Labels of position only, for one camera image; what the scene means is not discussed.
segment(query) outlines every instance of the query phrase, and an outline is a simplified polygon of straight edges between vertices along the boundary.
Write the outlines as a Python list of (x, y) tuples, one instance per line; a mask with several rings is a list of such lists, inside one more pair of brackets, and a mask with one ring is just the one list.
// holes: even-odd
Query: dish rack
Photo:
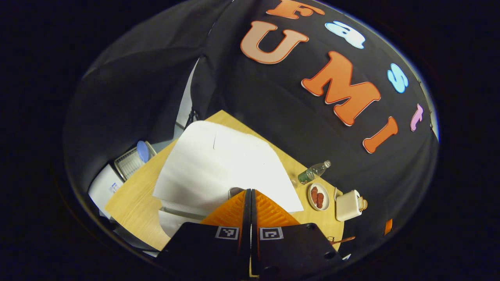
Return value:
[[(151, 144), (145, 141), (147, 150), (149, 151), (149, 159), (155, 156), (157, 153)], [(114, 167), (120, 174), (121, 179), (125, 182), (130, 179), (130, 177), (139, 170), (144, 163), (141, 158), (139, 158), (139, 153), (137, 152), (137, 146), (133, 149), (125, 152), (122, 156), (118, 157), (114, 161)]]

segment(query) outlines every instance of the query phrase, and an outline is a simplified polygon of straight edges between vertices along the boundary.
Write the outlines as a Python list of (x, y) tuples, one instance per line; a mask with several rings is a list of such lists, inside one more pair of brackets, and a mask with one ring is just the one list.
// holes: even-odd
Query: sausage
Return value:
[(316, 204), (316, 206), (319, 209), (323, 208), (323, 199), (325, 199), (325, 195), (323, 195), (323, 193), (318, 193), (317, 194), (317, 204)]
[(311, 198), (312, 202), (316, 205), (316, 202), (318, 202), (318, 188), (316, 186), (311, 189)]

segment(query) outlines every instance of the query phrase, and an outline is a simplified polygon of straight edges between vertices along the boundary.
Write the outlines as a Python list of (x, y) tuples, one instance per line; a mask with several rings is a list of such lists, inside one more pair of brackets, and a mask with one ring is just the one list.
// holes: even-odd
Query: white sheet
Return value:
[(207, 216), (228, 200), (232, 187), (256, 189), (290, 213), (304, 210), (267, 142), (208, 121), (192, 123), (180, 136), (153, 196), (168, 209)]

